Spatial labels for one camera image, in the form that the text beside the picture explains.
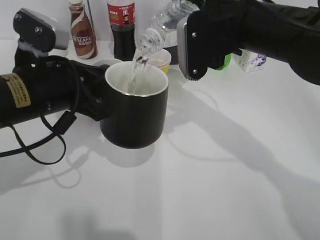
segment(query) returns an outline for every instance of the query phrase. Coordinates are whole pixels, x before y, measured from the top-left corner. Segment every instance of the white cup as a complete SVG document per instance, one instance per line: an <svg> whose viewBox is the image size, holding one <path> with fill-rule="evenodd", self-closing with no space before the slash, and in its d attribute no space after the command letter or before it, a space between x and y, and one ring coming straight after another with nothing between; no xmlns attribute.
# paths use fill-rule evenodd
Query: white cup
<svg viewBox="0 0 320 240"><path fill-rule="evenodd" d="M171 58L172 56L170 52L165 49L161 49L160 51L157 51L156 53L151 55L148 64L161 69L167 74L169 71Z"/></svg>

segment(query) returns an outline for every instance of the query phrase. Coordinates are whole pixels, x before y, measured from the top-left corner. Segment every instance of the nescafe bottle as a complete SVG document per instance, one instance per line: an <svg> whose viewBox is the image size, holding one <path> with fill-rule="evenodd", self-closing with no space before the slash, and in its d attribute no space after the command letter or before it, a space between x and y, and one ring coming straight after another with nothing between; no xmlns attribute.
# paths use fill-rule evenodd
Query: nescafe bottle
<svg viewBox="0 0 320 240"><path fill-rule="evenodd" d="M134 0L108 0L109 19L114 38L114 57L132 61L136 51Z"/></svg>
<svg viewBox="0 0 320 240"><path fill-rule="evenodd" d="M96 36L82 0L69 0L71 11L71 35L77 56L93 59L98 54Z"/></svg>

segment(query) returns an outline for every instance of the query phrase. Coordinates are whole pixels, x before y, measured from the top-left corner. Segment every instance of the bottle label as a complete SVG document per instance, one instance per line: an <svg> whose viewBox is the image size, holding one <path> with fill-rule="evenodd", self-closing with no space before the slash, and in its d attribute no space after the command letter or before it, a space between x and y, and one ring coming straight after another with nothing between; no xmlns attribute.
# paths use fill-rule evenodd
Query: bottle label
<svg viewBox="0 0 320 240"><path fill-rule="evenodd" d="M110 23L118 26L127 26L136 21L135 3L127 6L108 4Z"/></svg>
<svg viewBox="0 0 320 240"><path fill-rule="evenodd" d="M84 7L71 10L71 35L76 54L81 59L97 55L96 38Z"/></svg>

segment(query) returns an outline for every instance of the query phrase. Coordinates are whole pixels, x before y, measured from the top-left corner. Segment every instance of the white wall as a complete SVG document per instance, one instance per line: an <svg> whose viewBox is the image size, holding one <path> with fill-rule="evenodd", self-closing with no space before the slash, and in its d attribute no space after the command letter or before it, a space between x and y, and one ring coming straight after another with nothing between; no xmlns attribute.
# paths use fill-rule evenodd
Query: white wall
<svg viewBox="0 0 320 240"><path fill-rule="evenodd" d="M151 17L169 0L136 0L136 33L141 33ZM317 0L274 0L279 4L299 7L317 6ZM112 40L106 0L90 0L93 22L98 40ZM29 8L70 25L68 0L0 0L0 39L12 39L12 21L20 8Z"/></svg>

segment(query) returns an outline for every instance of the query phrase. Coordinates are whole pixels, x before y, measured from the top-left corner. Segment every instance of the black mug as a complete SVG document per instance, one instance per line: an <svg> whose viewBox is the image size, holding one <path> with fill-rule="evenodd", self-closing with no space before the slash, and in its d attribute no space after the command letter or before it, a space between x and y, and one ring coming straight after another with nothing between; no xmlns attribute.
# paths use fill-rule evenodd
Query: black mug
<svg viewBox="0 0 320 240"><path fill-rule="evenodd" d="M128 93L133 62L110 66L105 73L108 118L100 122L103 135L111 143L126 149L140 149L161 136L167 111L168 77L159 68L149 66L143 80Z"/></svg>

